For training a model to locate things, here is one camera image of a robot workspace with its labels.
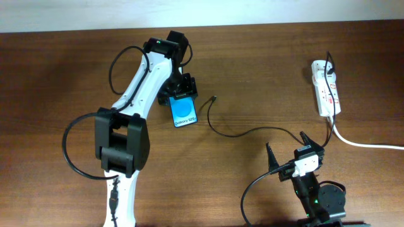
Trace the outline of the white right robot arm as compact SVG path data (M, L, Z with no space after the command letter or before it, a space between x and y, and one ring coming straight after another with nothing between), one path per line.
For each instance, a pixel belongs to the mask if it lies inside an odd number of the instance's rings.
M279 165L267 144L269 173L281 182L290 180L306 213L299 226L341 226L345 212L345 186L333 181L319 182L314 172L323 164L324 148L300 132L304 146L294 151L294 159Z

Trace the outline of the blue Galaxy smartphone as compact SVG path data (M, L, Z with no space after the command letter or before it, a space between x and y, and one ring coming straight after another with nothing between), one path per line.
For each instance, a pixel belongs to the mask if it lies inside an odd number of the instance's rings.
M198 118L194 106L194 100L191 97L178 100L170 97L169 102L174 127L179 128L197 123Z

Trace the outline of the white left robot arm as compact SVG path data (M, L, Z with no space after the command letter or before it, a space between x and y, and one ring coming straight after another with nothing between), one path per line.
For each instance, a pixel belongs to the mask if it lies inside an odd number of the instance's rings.
M146 119L154 101L170 108L174 127L198 121L196 81L184 73L185 34L171 31L165 40L150 38L140 49L139 68L110 109L95 118L95 156L107 179L105 226L136 226L136 181L150 152Z

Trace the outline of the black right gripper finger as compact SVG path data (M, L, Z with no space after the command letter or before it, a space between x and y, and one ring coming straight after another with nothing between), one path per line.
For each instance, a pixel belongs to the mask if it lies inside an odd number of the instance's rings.
M309 136L304 131L300 131L299 134L303 140L304 146L310 146L312 148L321 148L321 145L310 139Z
M275 155L273 153L271 146L269 145L269 142L266 143L266 151L267 151L267 155L268 155L268 171L271 174L274 174L278 171L278 168L280 167L280 165L278 164L278 162L275 158Z

